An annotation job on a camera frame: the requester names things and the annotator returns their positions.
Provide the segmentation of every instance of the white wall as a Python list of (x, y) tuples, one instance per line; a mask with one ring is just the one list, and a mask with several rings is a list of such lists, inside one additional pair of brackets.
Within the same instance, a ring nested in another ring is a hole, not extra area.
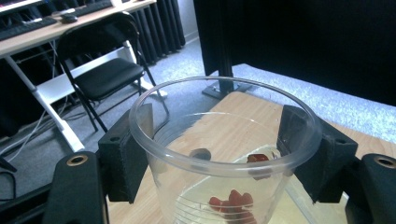
[(186, 42), (198, 38), (198, 27), (195, 19), (194, 3), (192, 0), (177, 0), (180, 9), (181, 25), (183, 26)]

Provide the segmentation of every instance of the bowl rim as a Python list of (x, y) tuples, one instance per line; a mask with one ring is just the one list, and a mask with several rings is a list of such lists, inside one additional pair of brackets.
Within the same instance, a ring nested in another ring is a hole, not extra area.
[[(155, 91), (170, 86), (175, 85), (180, 82), (195, 81), (195, 80), (229, 80), (235, 82), (242, 82), (245, 84), (255, 85), (269, 89), (271, 91), (276, 91), (294, 101), (299, 105), (310, 118), (307, 122), (308, 125), (312, 127), (312, 132), (307, 136), (311, 141), (305, 144), (305, 150), (298, 150), (299, 153), (292, 152), (286, 156), (278, 158), (272, 161), (258, 161), (250, 163), (230, 163), (230, 162), (219, 162), (219, 161), (203, 161), (179, 154), (167, 147), (164, 147), (151, 138), (145, 135), (143, 130), (139, 127), (137, 123), (137, 112), (139, 106), (141, 106), (146, 99)], [(180, 169), (187, 170), (189, 172), (195, 172), (203, 175), (213, 175), (213, 176), (224, 176), (224, 177), (260, 177), (264, 175), (272, 175), (277, 173), (290, 172), (294, 170), (297, 166), (309, 160), (318, 150), (318, 146), (321, 141), (322, 128), (318, 116), (314, 111), (306, 105), (303, 101), (295, 97), (294, 95), (283, 91), (277, 87), (264, 84), (258, 81), (244, 79), (239, 77), (186, 77), (177, 80), (171, 80), (159, 84), (147, 91), (145, 91), (132, 105), (129, 114), (130, 131), (134, 140), (146, 150), (151, 156), (158, 160), (169, 163)]]

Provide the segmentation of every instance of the keyboard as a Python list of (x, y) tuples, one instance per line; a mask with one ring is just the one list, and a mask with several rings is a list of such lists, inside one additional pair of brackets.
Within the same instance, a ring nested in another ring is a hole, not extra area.
[(9, 39), (17, 35), (23, 35), (25, 33), (37, 30), (49, 25), (56, 23), (57, 21), (51, 17), (46, 17), (40, 21), (26, 22), (25, 24), (19, 24), (0, 30), (0, 41)]
[(108, 7), (112, 7), (110, 1), (100, 1), (100, 2), (95, 2), (92, 4), (88, 4), (85, 7), (78, 7), (74, 12), (68, 13), (71, 15), (75, 15), (77, 17), (84, 16), (90, 13), (93, 13), (95, 11), (99, 11)]

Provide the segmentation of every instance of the screw hole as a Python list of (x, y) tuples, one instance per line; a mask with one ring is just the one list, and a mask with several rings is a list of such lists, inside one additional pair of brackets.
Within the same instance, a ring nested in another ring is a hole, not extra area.
[(396, 169), (396, 161), (392, 161), (385, 157), (375, 157), (376, 163), (385, 166), (390, 169)]
[(212, 157), (210, 151), (206, 148), (197, 148), (195, 150), (192, 150), (190, 156), (203, 161), (210, 161)]
[(70, 158), (66, 164), (68, 166), (78, 166), (87, 160), (88, 160), (88, 157), (86, 155), (77, 155), (77, 156)]

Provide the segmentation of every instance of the clear plastic bowl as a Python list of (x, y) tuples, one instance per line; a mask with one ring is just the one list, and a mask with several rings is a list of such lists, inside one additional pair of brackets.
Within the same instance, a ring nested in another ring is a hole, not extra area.
[(190, 77), (143, 93), (131, 134), (147, 151), (166, 223), (267, 223), (321, 139), (291, 94), (233, 77)]

